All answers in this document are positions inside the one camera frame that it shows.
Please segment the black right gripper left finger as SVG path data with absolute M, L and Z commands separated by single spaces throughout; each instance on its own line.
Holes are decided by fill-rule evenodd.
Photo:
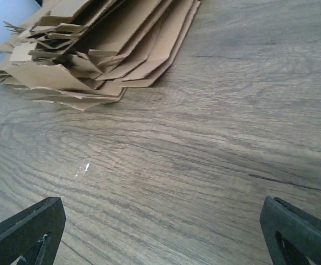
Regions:
M 61 198 L 42 201 L 0 222 L 0 264 L 53 264 L 66 215 Z

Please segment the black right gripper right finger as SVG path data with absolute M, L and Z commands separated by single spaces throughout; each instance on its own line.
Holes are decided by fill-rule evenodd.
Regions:
M 321 264 L 321 219 L 266 197 L 260 225 L 273 264 Z

